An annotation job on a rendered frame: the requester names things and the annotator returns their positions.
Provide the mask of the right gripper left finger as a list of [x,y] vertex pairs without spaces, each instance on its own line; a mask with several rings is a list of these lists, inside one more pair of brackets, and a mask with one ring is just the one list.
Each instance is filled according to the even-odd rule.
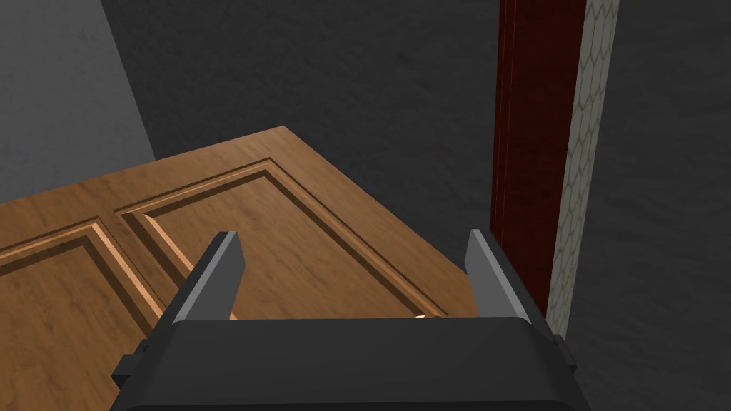
[[222,231],[211,241],[170,305],[163,325],[187,320],[229,320],[246,262],[239,234]]

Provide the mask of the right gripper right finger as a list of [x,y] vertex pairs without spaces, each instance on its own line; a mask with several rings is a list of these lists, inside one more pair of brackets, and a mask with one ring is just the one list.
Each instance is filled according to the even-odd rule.
[[516,317],[545,325],[543,314],[491,233],[470,231],[465,270],[481,317]]

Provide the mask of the brown panelled wooden door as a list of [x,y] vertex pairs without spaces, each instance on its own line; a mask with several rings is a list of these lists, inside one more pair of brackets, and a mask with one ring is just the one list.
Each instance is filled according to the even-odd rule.
[[232,318],[474,316],[466,274],[285,127],[0,204],[0,411],[109,411],[213,237]]

